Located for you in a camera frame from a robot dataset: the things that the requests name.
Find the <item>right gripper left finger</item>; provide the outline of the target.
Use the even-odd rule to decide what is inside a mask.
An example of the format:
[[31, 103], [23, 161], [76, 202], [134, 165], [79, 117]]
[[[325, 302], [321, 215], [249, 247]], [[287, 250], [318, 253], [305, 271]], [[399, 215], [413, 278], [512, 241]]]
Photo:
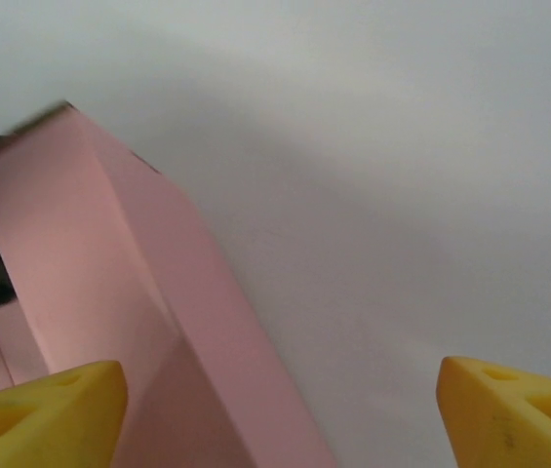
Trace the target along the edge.
[[127, 403], [117, 361], [0, 390], [0, 468], [110, 468]]

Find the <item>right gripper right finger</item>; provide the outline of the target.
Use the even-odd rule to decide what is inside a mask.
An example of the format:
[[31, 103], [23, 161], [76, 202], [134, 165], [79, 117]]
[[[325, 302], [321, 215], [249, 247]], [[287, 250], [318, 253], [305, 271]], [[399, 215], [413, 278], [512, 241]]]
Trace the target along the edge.
[[457, 468], [551, 468], [551, 377], [446, 357], [438, 408]]

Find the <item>pink paper box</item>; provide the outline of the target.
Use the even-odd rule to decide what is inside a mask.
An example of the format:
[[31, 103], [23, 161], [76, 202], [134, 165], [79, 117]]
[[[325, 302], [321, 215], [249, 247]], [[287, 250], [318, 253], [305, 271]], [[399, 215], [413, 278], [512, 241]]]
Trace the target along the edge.
[[68, 102], [0, 139], [0, 254], [17, 377], [121, 364], [112, 468], [337, 468], [195, 206]]

